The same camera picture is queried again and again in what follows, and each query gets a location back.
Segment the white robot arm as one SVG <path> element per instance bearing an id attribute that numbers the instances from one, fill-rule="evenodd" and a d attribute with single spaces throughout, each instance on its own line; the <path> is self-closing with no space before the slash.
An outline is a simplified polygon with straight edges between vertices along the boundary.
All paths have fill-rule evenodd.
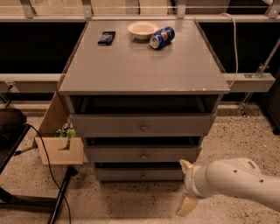
<path id="1" fill-rule="evenodd" d="M 193 165 L 181 159 L 186 193 L 178 216 L 188 215 L 199 200 L 214 195 L 251 200 L 280 211 L 280 178 L 262 175 L 258 165 L 245 157 L 215 160 L 208 165 Z"/>

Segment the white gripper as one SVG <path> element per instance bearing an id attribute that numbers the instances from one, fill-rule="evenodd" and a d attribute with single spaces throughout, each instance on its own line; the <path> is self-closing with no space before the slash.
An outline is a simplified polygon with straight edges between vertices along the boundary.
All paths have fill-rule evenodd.
<path id="1" fill-rule="evenodd" d="M 207 189 L 206 167 L 194 166 L 184 159 L 180 159 L 179 162 L 182 172 L 185 174 L 185 189 L 189 196 L 187 194 L 183 196 L 176 215 L 187 216 L 198 205 L 197 199 L 208 198 L 210 193 Z"/>

